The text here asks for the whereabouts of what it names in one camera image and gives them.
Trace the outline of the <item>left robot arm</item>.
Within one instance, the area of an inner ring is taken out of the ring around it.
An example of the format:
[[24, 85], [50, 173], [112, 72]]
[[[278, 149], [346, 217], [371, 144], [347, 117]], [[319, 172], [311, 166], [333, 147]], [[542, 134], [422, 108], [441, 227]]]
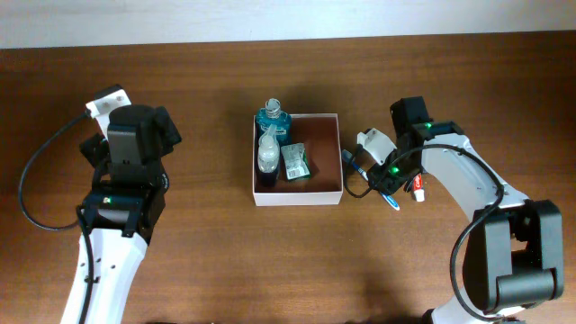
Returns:
[[104, 133], [81, 144], [94, 175], [76, 207], [79, 255], [62, 322], [121, 322], [166, 206], [170, 182], [162, 158], [181, 140], [165, 107], [129, 104], [112, 110]]

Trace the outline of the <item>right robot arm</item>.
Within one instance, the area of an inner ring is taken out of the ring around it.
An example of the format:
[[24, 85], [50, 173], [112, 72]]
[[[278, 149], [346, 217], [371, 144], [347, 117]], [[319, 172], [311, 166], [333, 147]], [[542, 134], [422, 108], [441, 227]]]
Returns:
[[501, 178], [453, 121], [434, 121], [422, 97], [391, 108], [395, 139], [358, 133], [356, 149], [374, 161], [368, 188], [391, 195], [433, 176], [469, 223], [454, 243], [454, 295], [422, 316], [424, 323], [514, 323], [516, 314], [558, 299], [564, 289], [563, 219], [549, 200], [534, 201]]

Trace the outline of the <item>green dental floss pack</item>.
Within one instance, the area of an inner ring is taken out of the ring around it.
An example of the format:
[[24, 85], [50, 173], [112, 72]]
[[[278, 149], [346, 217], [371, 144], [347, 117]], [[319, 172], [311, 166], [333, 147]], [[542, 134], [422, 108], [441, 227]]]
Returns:
[[282, 146], [281, 153], [285, 166], [286, 179], [288, 181], [311, 177], [311, 171], [303, 143]]

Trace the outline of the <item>clear spray bottle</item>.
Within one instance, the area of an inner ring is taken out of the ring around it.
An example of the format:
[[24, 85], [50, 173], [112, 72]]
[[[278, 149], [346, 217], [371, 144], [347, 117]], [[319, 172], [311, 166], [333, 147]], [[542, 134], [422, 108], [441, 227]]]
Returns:
[[260, 137], [257, 152], [257, 176], [262, 186], [273, 187], [279, 176], [280, 146], [276, 126], [272, 124]]

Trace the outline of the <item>blue white toothbrush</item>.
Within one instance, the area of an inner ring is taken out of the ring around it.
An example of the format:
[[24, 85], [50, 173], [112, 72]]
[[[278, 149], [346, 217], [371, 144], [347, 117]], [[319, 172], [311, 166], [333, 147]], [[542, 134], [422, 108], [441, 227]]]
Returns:
[[[365, 180], [368, 181], [367, 173], [352, 159], [352, 153], [346, 149], [341, 150], [341, 158], [343, 164], [350, 163], [352, 168]], [[400, 206], [398, 203], [390, 196], [384, 193], [379, 193], [379, 195], [395, 210], [399, 211]]]

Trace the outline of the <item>blue mouthwash bottle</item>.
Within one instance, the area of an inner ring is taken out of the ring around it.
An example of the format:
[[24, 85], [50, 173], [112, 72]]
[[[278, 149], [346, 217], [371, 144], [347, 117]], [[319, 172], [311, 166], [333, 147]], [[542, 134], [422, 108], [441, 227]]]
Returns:
[[260, 138], [271, 125], [276, 126], [276, 139], [281, 147], [292, 143], [292, 116], [282, 110], [280, 101], [275, 98], [268, 99], [265, 107], [256, 113], [257, 137]]

